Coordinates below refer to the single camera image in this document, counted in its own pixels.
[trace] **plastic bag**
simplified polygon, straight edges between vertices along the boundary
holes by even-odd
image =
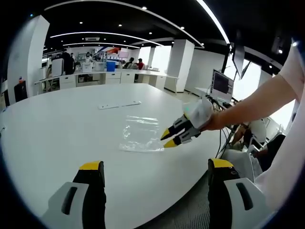
[[[135,152],[163,151],[158,119],[127,116],[119,149]]]

